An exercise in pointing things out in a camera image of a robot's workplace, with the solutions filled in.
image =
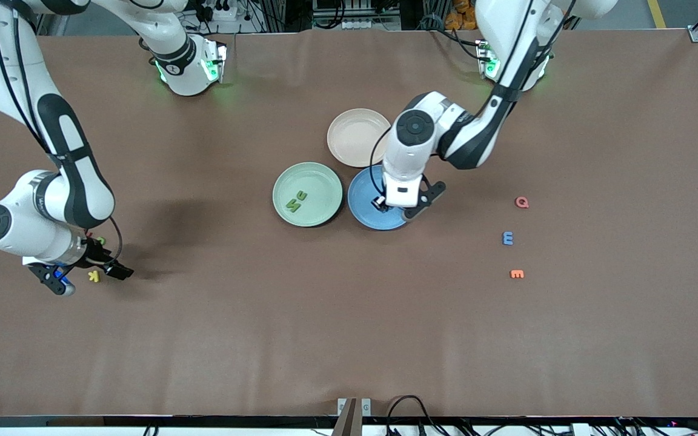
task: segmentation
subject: blue plate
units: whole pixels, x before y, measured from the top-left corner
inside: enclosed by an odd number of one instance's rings
[[[382,167],[374,165],[373,179],[376,185],[382,185]],[[347,202],[352,215],[365,226],[376,231],[391,231],[405,224],[402,218],[402,208],[392,207],[386,212],[381,212],[371,204],[373,199],[379,196],[379,191],[371,183],[370,168],[360,171],[349,185]]]

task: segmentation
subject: electrical cable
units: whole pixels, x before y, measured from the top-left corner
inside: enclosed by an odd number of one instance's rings
[[[112,218],[111,215],[109,216],[109,220],[111,221],[111,225],[115,226],[115,231],[117,232],[117,252],[111,260],[106,262],[106,265],[111,265],[111,263],[113,263],[115,260],[118,259],[118,257],[120,257],[120,253],[122,253],[122,232],[120,232],[120,227],[117,226],[117,221],[115,221],[115,219]]]
[[[36,134],[34,129],[31,128],[31,125],[28,123],[28,118],[25,116],[25,113],[23,113],[23,108],[20,105],[20,102],[18,101],[18,98],[15,95],[15,91],[12,89],[12,84],[9,82],[9,76],[7,74],[7,69],[5,68],[5,61],[4,57],[2,55],[2,46],[0,45],[0,71],[2,72],[2,80],[4,80],[5,85],[7,86],[7,91],[10,94],[10,97],[12,99],[12,104],[15,105],[15,108],[17,109],[21,119],[23,120],[23,124],[25,124],[26,127],[28,127],[28,131],[31,132],[31,135],[34,136],[34,139],[37,141],[39,146],[42,147],[42,149],[45,151],[47,154],[51,154],[50,150],[45,146],[45,144],[42,143],[41,139],[39,138],[39,135]]]
[[[376,140],[376,144],[374,144],[373,149],[371,150],[371,159],[368,163],[368,173],[371,174],[371,183],[373,184],[373,187],[376,188],[376,191],[379,192],[380,196],[383,196],[384,193],[382,192],[382,190],[380,190],[379,186],[376,185],[376,180],[373,179],[373,154],[376,152],[376,147],[378,147],[379,143],[382,142],[382,138],[384,138],[384,136],[387,136],[387,133],[390,132],[391,128],[391,126],[387,127],[387,130],[384,130],[384,133],[382,133],[382,135],[379,136],[379,138]]]
[[[258,24],[260,25],[260,33],[265,33],[265,27],[263,25],[263,22],[260,20],[260,16],[258,16],[258,9],[255,8],[254,6],[252,7],[252,14],[254,14],[255,19],[258,20]],[[247,0],[247,13],[249,12],[250,9],[250,0]],[[255,26],[254,22],[252,23],[252,27],[254,27],[255,30],[258,30],[258,27]]]
[[[632,418],[632,419],[633,419],[633,420],[636,420],[638,423],[640,423],[640,425],[645,425],[645,427],[651,428],[651,430],[655,431],[656,433],[661,434],[661,436],[670,436],[670,435],[669,435],[668,433],[666,433],[665,431],[661,431],[661,430],[659,430],[658,427],[654,427],[654,426],[652,426],[652,425],[650,425],[650,424],[646,424],[645,422],[643,422],[643,421],[642,421],[641,419],[639,419],[639,418]]]
[[[139,8],[150,9],[150,10],[152,10],[152,9],[160,8],[160,7],[163,5],[163,1],[164,1],[164,0],[160,0],[160,2],[158,2],[158,4],[155,5],[155,6],[144,6],[144,5],[139,5],[139,3],[134,2],[134,0],[128,0],[128,1],[131,2],[131,3],[133,3],[134,6],[139,6]]]
[[[567,8],[567,12],[565,12],[565,16],[570,16],[570,12],[573,11],[573,6],[576,5],[576,0],[572,0],[570,2],[570,7]],[[548,39],[548,43],[545,45],[543,48],[543,51],[540,53],[540,55],[535,59],[534,64],[532,64],[532,68],[530,68],[529,74],[532,74],[532,71],[535,71],[537,67],[540,66],[541,63],[543,63],[543,59],[548,57],[548,54],[551,53],[551,46],[554,44],[554,41],[556,41],[557,37],[559,37],[559,33],[562,32],[562,28],[565,26],[565,20],[563,19],[562,22],[559,23],[559,26],[556,28],[554,31],[554,34],[551,35],[551,38]]]
[[[341,8],[341,17],[340,18],[338,17],[339,8]],[[326,28],[327,30],[329,30],[330,28],[336,28],[336,27],[338,27],[339,24],[341,24],[341,22],[344,21],[344,14],[346,14],[346,10],[347,10],[346,2],[344,2],[344,0],[341,0],[341,3],[337,3],[337,5],[336,5],[335,16],[333,16],[333,19],[330,20],[330,22],[328,22],[327,25],[321,25],[317,22],[315,22],[314,25],[316,27],[319,27],[319,28]]]
[[[471,58],[473,58],[473,59],[476,59],[476,60],[478,60],[478,61],[484,61],[484,62],[490,62],[490,61],[492,61],[490,58],[480,58],[478,55],[473,54],[473,53],[470,53],[470,51],[469,51],[467,48],[465,48],[465,45],[467,45],[467,44],[463,44],[462,39],[459,39],[459,37],[457,36],[457,34],[456,34],[457,31],[456,31],[456,30],[452,30],[452,32],[454,33],[454,39],[453,39],[453,40],[454,40],[454,41],[457,41],[457,44],[459,44],[459,48],[462,49],[463,52],[467,53],[467,55],[468,55],[469,57],[471,57]]]
[[[627,431],[627,426],[621,424],[621,421],[618,420],[617,417],[613,417],[613,420],[616,422],[616,424],[618,424],[617,428],[623,436],[632,436],[632,433],[629,433],[629,431]]]
[[[142,434],[142,436],[158,436],[158,432],[161,430],[161,428],[158,427],[157,424],[155,424],[155,431],[153,431],[153,433],[150,434],[150,428],[152,428],[152,427],[153,427],[152,424],[148,424],[147,428],[144,429],[144,433]]]
[[[416,403],[419,404],[419,408],[421,408],[422,413],[424,414],[424,417],[426,417],[427,420],[430,422],[430,425],[432,425],[432,427],[435,428],[435,431],[437,431],[438,433],[442,434],[443,436],[450,436],[449,433],[448,433],[448,431],[446,431],[443,427],[441,427],[441,425],[435,424],[435,422],[433,421],[432,417],[430,417],[430,414],[427,413],[427,409],[425,408],[424,403],[422,403],[422,400],[419,399],[419,397],[417,397],[416,395],[403,395],[402,397],[398,398],[398,399],[395,401],[395,403],[393,403],[393,405],[390,406],[390,411],[387,412],[387,433],[386,433],[386,434],[387,434],[388,436],[390,436],[391,434],[393,434],[393,433],[391,432],[391,429],[390,429],[390,425],[391,425],[391,415],[393,415],[393,410],[396,408],[396,406],[397,406],[400,402],[402,402],[402,400],[408,400],[408,399],[416,400]]]
[[[533,0],[530,0],[529,6],[527,6],[527,12],[524,13],[524,18],[521,20],[521,26],[519,27],[519,33],[516,35],[516,41],[513,42],[513,47],[510,49],[510,52],[508,53],[515,53],[516,52],[516,47],[519,46],[519,41],[521,41],[521,34],[524,32],[524,25],[527,24],[527,17],[530,16],[530,11],[532,11],[532,3]],[[505,72],[507,71],[507,68],[503,68],[502,72],[499,74],[499,78],[497,78],[497,84],[499,85],[502,83],[502,78],[505,77]]]
[[[468,41],[467,39],[462,39],[459,36],[456,36],[452,33],[447,33],[440,28],[435,28],[435,27],[427,27],[424,30],[428,32],[438,32],[443,36],[446,36],[448,39],[451,39],[454,42],[460,42],[460,44],[465,44],[466,46],[471,46],[471,47],[478,47],[480,44],[478,42],[473,42],[473,41]]]
[[[25,66],[23,66],[23,52],[20,47],[20,21],[19,14],[17,11],[13,10],[12,13],[12,36],[15,40],[15,52],[16,58],[18,59],[18,69],[20,71],[20,80],[23,81],[23,91],[25,91],[25,104],[28,106],[28,115],[31,116],[31,126],[36,131],[37,136],[39,136],[39,143],[42,145],[47,145],[45,143],[45,136],[42,135],[42,131],[39,130],[39,124],[36,123],[36,115],[34,114],[34,106],[31,105],[31,90],[28,88],[28,77],[25,76]]]

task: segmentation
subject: gray floor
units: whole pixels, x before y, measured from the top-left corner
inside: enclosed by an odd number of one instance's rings
[[[136,35],[136,33],[111,12],[91,3],[85,12],[68,17],[64,35]]]
[[[634,30],[654,28],[646,0],[618,0],[612,11],[593,21],[583,20],[578,30]]]

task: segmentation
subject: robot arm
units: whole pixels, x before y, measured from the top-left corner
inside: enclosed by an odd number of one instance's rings
[[[567,2],[568,9],[574,7],[574,0]],[[586,12],[607,13],[616,0],[579,2],[599,6],[582,6]],[[538,79],[564,16],[551,0],[476,0],[477,25],[502,64],[492,93],[475,116],[435,91],[415,97],[391,127],[382,164],[384,194],[374,205],[416,210],[407,211],[407,219],[429,206],[434,198],[419,185],[433,155],[458,169],[482,165],[523,89]]]
[[[188,36],[173,13],[185,8],[186,0],[139,2],[98,3],[138,31],[172,91],[192,96],[221,80],[224,47]],[[133,274],[117,262],[119,251],[111,256],[85,235],[111,219],[115,198],[27,21],[34,12],[69,15],[87,7],[88,0],[0,0],[0,111],[22,122],[58,167],[23,174],[0,200],[0,250],[22,256],[23,265],[58,295],[74,292],[65,278],[74,267],[99,267],[121,280]]]
[[[61,10],[82,9],[69,1],[48,3]],[[35,6],[45,9],[42,3]],[[74,286],[59,266],[99,266],[119,279],[133,271],[85,237],[83,229],[111,216],[115,199],[75,112],[47,72],[24,17],[28,11],[18,0],[0,0],[0,111],[28,127],[58,172],[29,171],[0,200],[0,250],[22,256],[53,292],[69,295]]]

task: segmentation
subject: brown tablecloth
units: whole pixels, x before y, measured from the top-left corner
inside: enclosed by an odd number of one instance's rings
[[[116,193],[136,274],[75,271],[77,294],[60,298],[0,252],[0,414],[324,414],[338,397],[418,394],[438,415],[698,415],[698,44],[685,31],[565,32],[490,160],[430,163],[448,190],[388,233],[346,208],[290,226],[272,185],[315,160],[347,187],[358,170],[325,136],[349,108],[394,119],[438,90],[477,110],[490,85],[454,42],[238,36],[228,84],[196,97],[169,92],[136,38],[42,47]],[[50,163],[0,115],[0,198],[35,168]],[[108,224],[95,234],[114,246]]]

